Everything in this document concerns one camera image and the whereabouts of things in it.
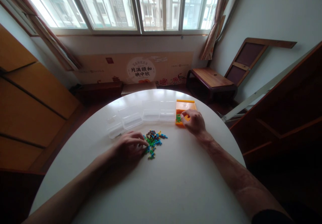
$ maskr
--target white oval table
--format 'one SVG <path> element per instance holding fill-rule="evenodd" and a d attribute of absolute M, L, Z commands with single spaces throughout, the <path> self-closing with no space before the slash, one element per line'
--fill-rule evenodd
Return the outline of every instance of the white oval table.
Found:
<path fill-rule="evenodd" d="M 143 100 L 176 99 L 195 100 L 207 130 L 245 166 L 229 129 L 208 106 L 171 90 L 136 92 L 97 111 L 70 137 L 49 168 L 31 213 L 117 141 L 118 137 L 107 136 L 106 122 L 118 110 L 137 105 L 142 113 Z M 130 130 L 146 134 L 149 129 L 168 136 L 157 147 L 155 159 L 148 160 L 146 155 L 135 168 L 124 166 L 104 176 L 73 223 L 250 223 L 193 135 L 174 122 L 143 122 Z"/>

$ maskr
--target clear plastic box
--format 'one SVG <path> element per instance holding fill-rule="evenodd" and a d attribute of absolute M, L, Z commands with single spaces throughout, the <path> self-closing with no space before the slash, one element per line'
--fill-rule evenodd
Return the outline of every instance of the clear plastic box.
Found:
<path fill-rule="evenodd" d="M 160 102 L 160 121 L 161 122 L 175 122 L 176 113 L 175 101 Z"/>
<path fill-rule="evenodd" d="M 160 116 L 160 101 L 142 101 L 143 121 L 158 121 Z"/>
<path fill-rule="evenodd" d="M 128 130 L 143 123 L 139 108 L 137 105 L 127 107 L 118 111 L 122 119 L 123 127 Z"/>
<path fill-rule="evenodd" d="M 118 116 L 107 119 L 107 132 L 111 139 L 125 132 L 121 119 Z"/>

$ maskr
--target pile of blocks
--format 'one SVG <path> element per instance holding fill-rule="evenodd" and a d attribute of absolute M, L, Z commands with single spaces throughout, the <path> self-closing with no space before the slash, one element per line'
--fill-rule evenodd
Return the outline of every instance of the pile of blocks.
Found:
<path fill-rule="evenodd" d="M 149 146 L 147 147 L 145 153 L 150 153 L 150 157 L 148 159 L 154 159 L 155 158 L 155 153 L 154 151 L 156 150 L 156 145 L 162 145 L 161 140 L 168 138 L 166 135 L 161 134 L 161 131 L 156 133 L 154 130 L 150 129 L 150 132 L 148 132 L 145 136 L 144 139 L 148 142 Z"/>
<path fill-rule="evenodd" d="M 181 122 L 181 115 L 180 114 L 177 114 L 175 122 L 177 122 L 177 123 Z"/>

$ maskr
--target sleeve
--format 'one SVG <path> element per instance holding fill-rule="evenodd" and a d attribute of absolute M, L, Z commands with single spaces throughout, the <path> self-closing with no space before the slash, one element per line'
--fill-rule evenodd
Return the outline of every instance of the sleeve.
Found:
<path fill-rule="evenodd" d="M 276 210 L 263 210 L 254 215 L 252 224 L 294 224 L 283 213 Z"/>

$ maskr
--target orange tray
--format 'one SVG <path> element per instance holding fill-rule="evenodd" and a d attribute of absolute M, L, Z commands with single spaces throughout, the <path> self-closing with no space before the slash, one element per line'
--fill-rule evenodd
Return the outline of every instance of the orange tray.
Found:
<path fill-rule="evenodd" d="M 195 101 L 189 101 L 189 100 L 179 100 L 177 99 L 177 104 L 176 104 L 176 116 L 178 114 L 181 114 L 183 111 L 188 110 L 188 109 L 197 109 L 195 105 Z M 185 120 L 190 121 L 190 116 L 186 115 Z M 176 125 L 181 125 L 183 126 L 182 122 L 177 122 L 175 121 Z"/>

